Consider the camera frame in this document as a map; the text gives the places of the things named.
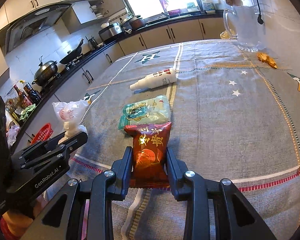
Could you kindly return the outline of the person left hand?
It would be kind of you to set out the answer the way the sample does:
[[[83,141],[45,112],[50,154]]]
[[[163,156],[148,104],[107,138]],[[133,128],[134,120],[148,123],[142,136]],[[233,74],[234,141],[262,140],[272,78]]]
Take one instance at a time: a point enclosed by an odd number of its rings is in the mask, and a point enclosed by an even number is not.
[[[46,206],[47,200],[40,195],[34,202],[33,216],[36,218]],[[33,218],[24,215],[19,211],[7,211],[0,219],[0,230],[5,239],[20,239],[27,228],[34,221]]]

